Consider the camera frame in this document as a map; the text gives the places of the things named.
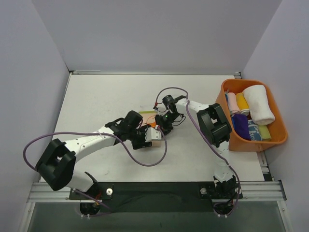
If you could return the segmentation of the orange cloth pile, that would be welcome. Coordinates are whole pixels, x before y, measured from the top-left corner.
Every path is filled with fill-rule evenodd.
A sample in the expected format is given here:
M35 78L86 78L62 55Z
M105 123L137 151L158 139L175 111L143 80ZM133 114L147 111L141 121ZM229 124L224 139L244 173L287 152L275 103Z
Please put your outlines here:
M157 115L156 111L140 111L139 114L143 117L142 125L150 125L150 127L153 127L157 129L157 125L155 122L155 116ZM160 147L161 146L161 140L160 141L152 141L151 147Z

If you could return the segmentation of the white towel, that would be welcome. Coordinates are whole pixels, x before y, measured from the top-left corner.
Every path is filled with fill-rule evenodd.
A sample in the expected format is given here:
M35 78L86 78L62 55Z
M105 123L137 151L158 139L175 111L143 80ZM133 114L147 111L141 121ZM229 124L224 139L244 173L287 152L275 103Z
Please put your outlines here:
M253 122L257 125L269 125L275 121L264 85L253 85L243 90Z

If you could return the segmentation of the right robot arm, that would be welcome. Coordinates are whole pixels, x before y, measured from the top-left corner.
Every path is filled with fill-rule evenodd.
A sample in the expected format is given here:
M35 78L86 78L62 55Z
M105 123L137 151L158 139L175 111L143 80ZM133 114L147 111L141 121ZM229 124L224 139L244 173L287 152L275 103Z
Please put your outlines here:
M228 199L237 193L237 178L230 168L229 153L227 151L231 126L217 103L208 105L189 101L181 95L172 97L167 95L162 99L165 111L155 117L155 122L162 132L167 135L176 126L179 117L193 116L197 118L198 132L203 134L214 152L214 186L206 193L216 199Z

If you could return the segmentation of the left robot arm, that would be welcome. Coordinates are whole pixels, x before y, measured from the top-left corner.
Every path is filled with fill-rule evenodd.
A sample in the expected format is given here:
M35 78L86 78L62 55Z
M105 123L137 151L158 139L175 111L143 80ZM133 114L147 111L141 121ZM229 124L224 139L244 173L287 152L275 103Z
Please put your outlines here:
M139 126L143 117L130 111L126 117L107 123L94 133L69 140L52 140L38 163L36 170L48 183L52 190L58 191L64 187L78 189L87 199L97 195L98 183L87 172L75 170L75 164L86 156L129 140L133 149L150 147L154 139L160 139L160 133L151 125Z

